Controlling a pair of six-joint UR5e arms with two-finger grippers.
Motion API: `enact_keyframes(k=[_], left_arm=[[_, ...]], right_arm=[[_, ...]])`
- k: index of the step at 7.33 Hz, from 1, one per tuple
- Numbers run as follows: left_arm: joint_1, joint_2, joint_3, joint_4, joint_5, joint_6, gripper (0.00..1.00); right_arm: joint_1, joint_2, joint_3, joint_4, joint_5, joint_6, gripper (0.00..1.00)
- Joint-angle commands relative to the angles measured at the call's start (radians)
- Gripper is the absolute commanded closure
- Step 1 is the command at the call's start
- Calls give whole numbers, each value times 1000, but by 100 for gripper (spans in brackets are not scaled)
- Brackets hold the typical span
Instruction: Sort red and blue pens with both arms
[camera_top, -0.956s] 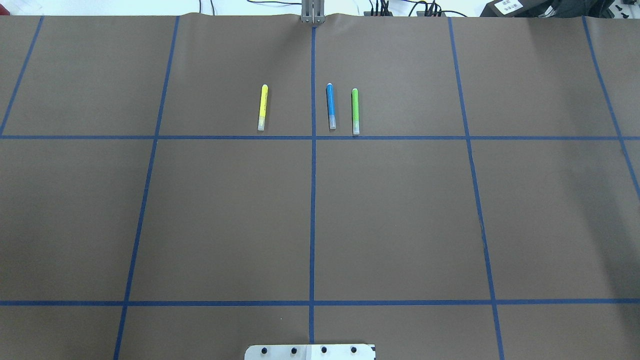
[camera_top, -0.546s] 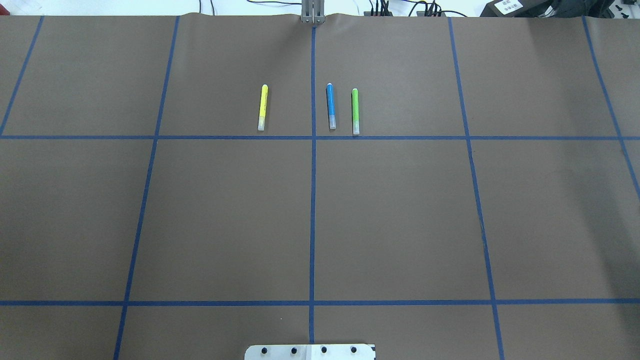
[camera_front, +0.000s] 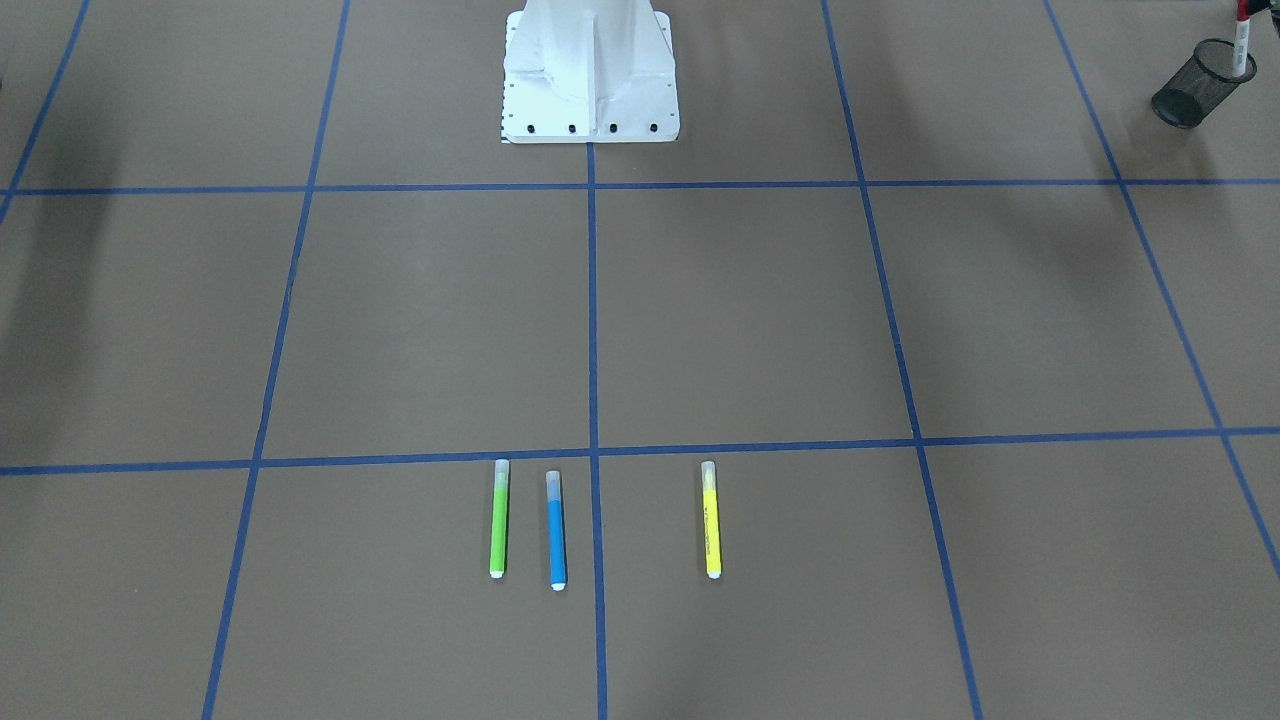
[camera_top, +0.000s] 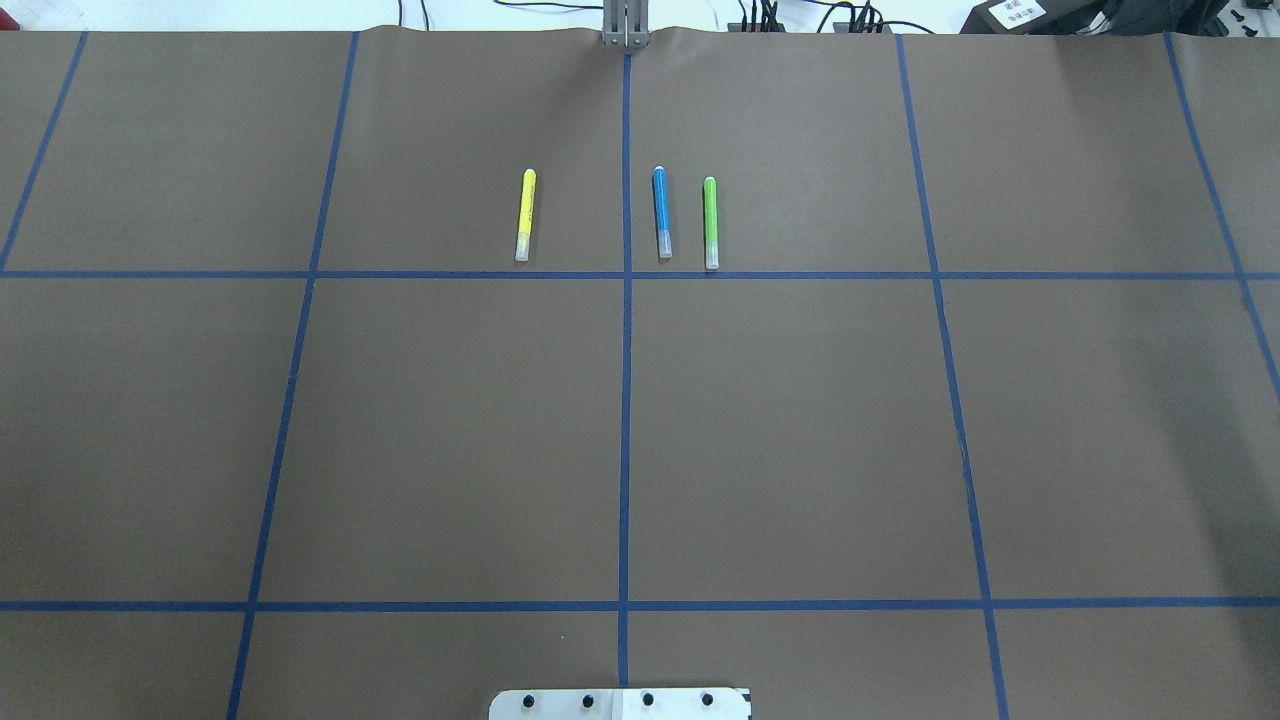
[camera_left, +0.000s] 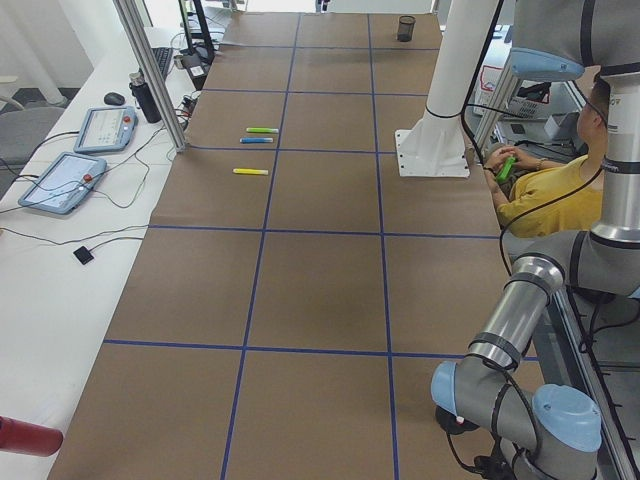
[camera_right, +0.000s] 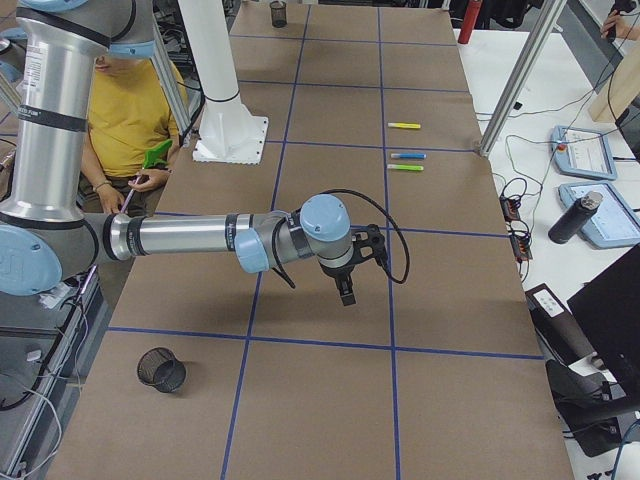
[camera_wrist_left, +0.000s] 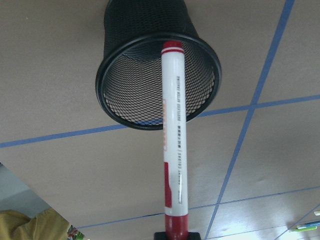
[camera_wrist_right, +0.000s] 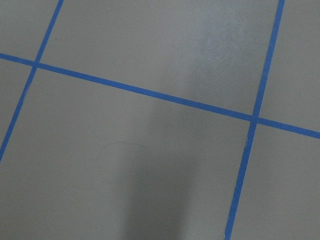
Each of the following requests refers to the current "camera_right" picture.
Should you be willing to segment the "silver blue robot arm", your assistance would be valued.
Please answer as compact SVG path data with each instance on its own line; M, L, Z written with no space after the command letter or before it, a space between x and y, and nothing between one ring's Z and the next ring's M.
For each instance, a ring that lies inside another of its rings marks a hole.
M289 214L136 217L76 204L94 65L103 54L150 57L148 1L22 1L27 35L19 138L1 204L1 289L29 296L96 264L135 256L233 252L249 273L316 257L344 305L355 301L355 236L343 203L319 194Z

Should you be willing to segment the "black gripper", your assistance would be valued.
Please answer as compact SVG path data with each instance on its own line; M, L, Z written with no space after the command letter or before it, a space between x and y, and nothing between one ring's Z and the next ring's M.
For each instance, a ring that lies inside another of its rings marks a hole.
M334 257L329 257L326 252L318 255L318 262L322 271L335 280L336 288L344 306L351 306L356 303L351 278L351 272L354 269L354 266L350 264L352 257L352 248L348 248Z

